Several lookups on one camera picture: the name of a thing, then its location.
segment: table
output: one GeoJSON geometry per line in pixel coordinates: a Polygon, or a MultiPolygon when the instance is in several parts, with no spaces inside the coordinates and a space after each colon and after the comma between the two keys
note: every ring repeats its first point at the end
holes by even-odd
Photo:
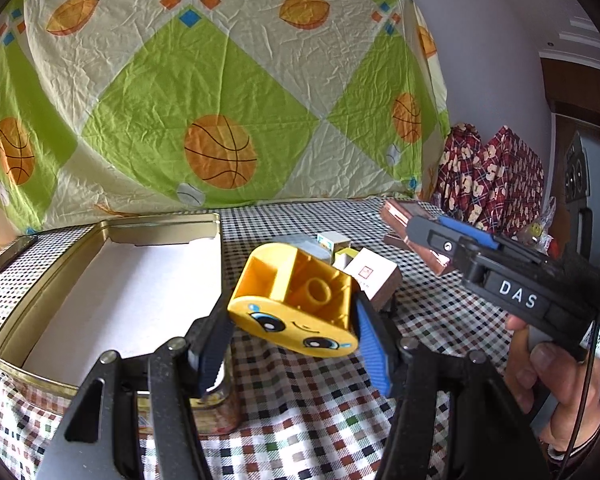
{"type": "MultiPolygon", "coordinates": [[[[464,355],[480,348],[504,370],[510,337],[506,314],[464,290],[459,274],[437,278],[414,253],[382,242],[381,198],[267,204],[220,210],[227,277],[234,286],[258,245],[272,236],[337,230],[400,265],[394,320],[403,335],[429,348],[464,355]]],[[[429,204],[424,207],[440,213],[429,204]]],[[[0,325],[42,272],[90,227],[41,234],[0,274],[0,325]]],[[[357,354],[317,359],[277,348],[236,330],[235,381],[243,422],[232,434],[202,442],[214,478],[371,480],[382,457],[395,401],[370,386],[357,354]]],[[[448,398],[438,394],[429,476],[438,478],[445,455],[448,398]]],[[[59,416],[29,404],[0,372],[0,457],[16,478],[31,480],[59,416]]],[[[141,441],[148,480],[159,478],[154,441],[141,441]]]]}

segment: black phone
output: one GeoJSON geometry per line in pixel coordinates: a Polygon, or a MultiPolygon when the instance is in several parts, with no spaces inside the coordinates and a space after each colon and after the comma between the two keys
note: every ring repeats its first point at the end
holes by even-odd
{"type": "Polygon", "coordinates": [[[16,238],[13,244],[0,254],[0,272],[9,267],[13,260],[29,249],[37,240],[37,236],[20,236],[16,238]]]}

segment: screw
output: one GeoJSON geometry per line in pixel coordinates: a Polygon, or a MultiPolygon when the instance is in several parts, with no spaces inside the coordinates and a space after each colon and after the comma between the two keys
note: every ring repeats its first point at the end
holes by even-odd
{"type": "Polygon", "coordinates": [[[398,346],[401,350],[407,352],[409,350],[415,350],[419,344],[420,342],[414,337],[403,337],[400,339],[398,346]]]}
{"type": "Polygon", "coordinates": [[[112,363],[118,358],[118,353],[115,350],[107,350],[100,356],[100,362],[104,365],[112,363]]]}
{"type": "Polygon", "coordinates": [[[167,348],[169,350],[180,350],[181,348],[184,348],[184,345],[186,344],[187,342],[183,337],[173,337],[167,341],[167,348]]]}
{"type": "Polygon", "coordinates": [[[481,365],[487,362],[487,356],[481,350],[472,350],[469,352],[469,359],[475,365],[481,365]]]}

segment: yellow plastic toy block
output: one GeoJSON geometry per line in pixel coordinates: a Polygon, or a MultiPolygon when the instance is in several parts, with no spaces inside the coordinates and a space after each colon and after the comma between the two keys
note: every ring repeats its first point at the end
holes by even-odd
{"type": "Polygon", "coordinates": [[[256,248],[229,302],[234,323],[252,335],[313,357],[358,348],[349,307],[353,278],[286,244],[256,248]]]}

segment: black cable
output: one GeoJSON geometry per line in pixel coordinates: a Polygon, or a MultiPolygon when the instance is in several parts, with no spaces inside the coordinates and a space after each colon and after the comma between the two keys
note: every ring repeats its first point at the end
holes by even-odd
{"type": "Polygon", "coordinates": [[[561,480],[562,475],[567,469],[567,464],[569,463],[569,457],[573,452],[573,448],[576,444],[576,439],[578,437],[578,433],[580,432],[580,426],[582,424],[582,417],[584,416],[584,409],[587,405],[587,396],[589,395],[589,385],[591,383],[591,375],[593,373],[593,363],[596,360],[596,348],[598,346],[598,337],[600,336],[600,314],[596,318],[593,331],[591,333],[591,338],[589,340],[589,356],[587,357],[587,370],[584,375],[584,384],[582,385],[582,396],[580,397],[580,404],[578,405],[578,414],[576,415],[576,423],[573,427],[573,432],[571,433],[571,437],[569,439],[569,445],[567,446],[567,451],[564,453],[564,458],[562,459],[562,465],[560,466],[560,471],[558,472],[558,476],[555,480],[561,480]]]}

